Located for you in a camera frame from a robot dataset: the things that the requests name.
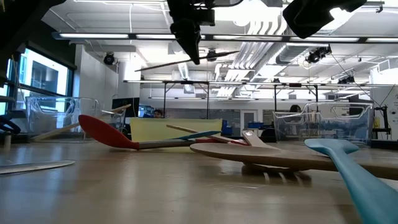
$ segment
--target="clear plastic bin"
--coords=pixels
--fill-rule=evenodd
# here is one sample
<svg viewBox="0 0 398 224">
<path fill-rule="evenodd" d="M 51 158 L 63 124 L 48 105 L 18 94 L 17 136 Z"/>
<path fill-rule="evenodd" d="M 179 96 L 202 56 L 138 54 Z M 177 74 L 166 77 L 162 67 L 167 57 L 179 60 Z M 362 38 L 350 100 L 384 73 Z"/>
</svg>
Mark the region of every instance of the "clear plastic bin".
<svg viewBox="0 0 398 224">
<path fill-rule="evenodd" d="M 370 145 L 373 113 L 371 103 L 340 102 L 309 103 L 301 113 L 274 112 L 276 140 L 333 138 Z"/>
<path fill-rule="evenodd" d="M 27 97 L 28 135 L 30 138 L 78 123 L 81 114 L 99 117 L 105 112 L 97 100 L 75 97 Z M 124 111 L 120 114 L 109 114 L 103 121 L 121 130 Z M 85 134 L 80 126 L 41 140 L 42 142 L 91 142 L 93 139 Z"/>
</svg>

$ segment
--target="ceiling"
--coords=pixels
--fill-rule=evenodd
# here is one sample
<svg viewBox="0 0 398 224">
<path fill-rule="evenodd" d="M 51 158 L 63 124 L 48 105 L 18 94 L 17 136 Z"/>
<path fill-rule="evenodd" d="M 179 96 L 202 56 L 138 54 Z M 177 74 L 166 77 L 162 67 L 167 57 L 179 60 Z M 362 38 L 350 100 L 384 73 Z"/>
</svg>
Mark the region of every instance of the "ceiling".
<svg viewBox="0 0 398 224">
<path fill-rule="evenodd" d="M 76 2 L 67 0 L 65 3 L 51 8 L 43 17 L 43 21 L 60 32 L 133 32 L 133 33 L 165 33 L 169 34 L 169 25 L 172 18 L 169 16 L 167 5 L 153 4 L 104 4 L 100 2 Z M 377 14 L 374 8 L 363 8 L 358 10 L 345 24 L 339 27 L 330 35 L 388 35 L 398 34 L 398 5 L 384 7 L 384 11 Z M 233 21 L 216 21 L 214 27 L 201 27 L 202 34 L 247 34 L 250 25 L 237 26 Z M 140 51 L 147 61 L 146 66 L 160 65 L 188 58 L 186 55 L 169 54 L 169 43 L 171 41 L 139 41 L 139 40 L 99 40 L 91 41 L 91 45 L 100 48 L 115 45 L 133 45 Z M 232 51 L 241 49 L 241 42 L 200 42 L 200 56 L 205 56 L 208 49 L 216 49 L 217 52 Z M 321 63 L 310 69 L 304 68 L 303 57 L 295 62 L 298 66 L 288 66 L 283 69 L 287 82 L 299 82 L 310 77 L 319 77 L 316 82 L 326 80 L 333 75 L 342 72 L 336 60 L 341 63 L 344 69 L 356 68 L 356 80 L 368 79 L 369 67 L 375 63 L 385 60 L 385 56 L 398 55 L 398 45 L 366 45 L 366 44 L 332 44 L 333 57 L 324 58 Z M 128 58 L 129 52 L 115 54 L 120 58 Z M 232 62 L 235 55 L 219 58 Z M 214 72 L 217 62 L 201 61 L 201 65 L 188 63 L 189 70 L 209 70 Z M 156 70 L 148 70 L 143 75 L 151 76 L 156 73 L 171 73 L 178 70 L 176 65 Z"/>
</svg>

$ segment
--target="table surface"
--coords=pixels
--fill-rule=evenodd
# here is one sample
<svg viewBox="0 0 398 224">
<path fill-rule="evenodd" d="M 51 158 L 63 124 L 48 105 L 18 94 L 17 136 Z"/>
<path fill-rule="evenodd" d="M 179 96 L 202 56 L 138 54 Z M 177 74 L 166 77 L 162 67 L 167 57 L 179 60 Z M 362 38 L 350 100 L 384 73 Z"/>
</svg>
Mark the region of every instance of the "table surface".
<svg viewBox="0 0 398 224">
<path fill-rule="evenodd" d="M 267 174 L 240 162 L 162 152 L 100 143 L 12 145 L 0 154 L 2 165 L 76 163 L 0 175 L 0 223 L 361 223 L 337 172 Z M 398 152 L 386 150 L 353 156 L 398 162 Z M 397 181 L 383 181 L 398 189 Z"/>
</svg>

